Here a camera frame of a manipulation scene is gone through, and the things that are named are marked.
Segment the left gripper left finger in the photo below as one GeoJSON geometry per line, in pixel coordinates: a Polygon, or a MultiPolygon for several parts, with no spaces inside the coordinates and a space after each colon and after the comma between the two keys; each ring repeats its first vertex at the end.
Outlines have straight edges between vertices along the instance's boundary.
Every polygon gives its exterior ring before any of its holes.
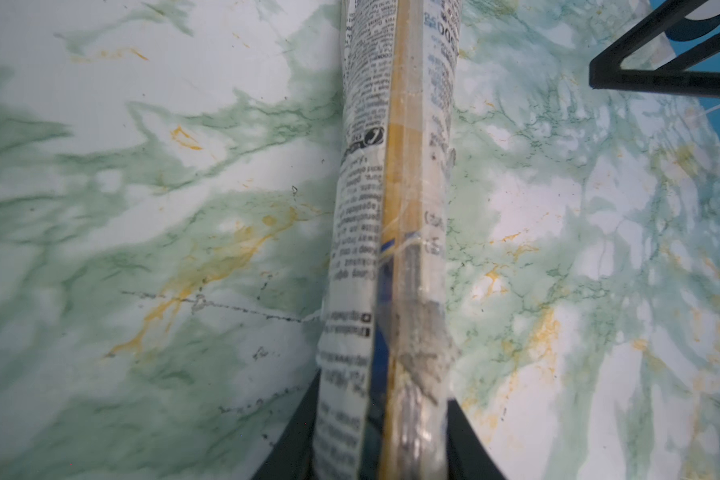
{"type": "Polygon", "coordinates": [[[291,420],[253,480],[316,479],[313,437],[317,419],[320,372],[317,372],[291,420]]]}

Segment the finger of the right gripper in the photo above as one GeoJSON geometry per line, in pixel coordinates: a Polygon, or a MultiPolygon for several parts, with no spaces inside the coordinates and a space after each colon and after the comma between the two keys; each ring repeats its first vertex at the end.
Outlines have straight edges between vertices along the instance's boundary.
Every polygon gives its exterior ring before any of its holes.
{"type": "Polygon", "coordinates": [[[652,13],[597,55],[589,64],[589,85],[656,94],[720,99],[720,71],[702,71],[697,65],[720,54],[720,31],[653,70],[624,69],[623,61],[654,38],[685,20],[719,23],[720,12],[707,1],[665,1],[652,13]]]}

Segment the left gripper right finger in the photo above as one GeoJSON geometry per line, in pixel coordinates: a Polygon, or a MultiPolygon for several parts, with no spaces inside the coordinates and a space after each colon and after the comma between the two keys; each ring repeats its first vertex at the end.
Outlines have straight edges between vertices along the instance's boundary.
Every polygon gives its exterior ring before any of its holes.
{"type": "Polygon", "coordinates": [[[505,480],[455,399],[448,401],[446,453],[449,480],[505,480]]]}

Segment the clear noodle bag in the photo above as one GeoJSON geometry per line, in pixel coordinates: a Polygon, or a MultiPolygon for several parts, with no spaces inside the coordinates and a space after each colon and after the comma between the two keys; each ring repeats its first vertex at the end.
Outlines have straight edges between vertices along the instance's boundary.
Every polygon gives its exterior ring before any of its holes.
{"type": "Polygon", "coordinates": [[[458,1],[342,5],[343,151],[317,347],[319,479],[444,479],[458,1]]]}

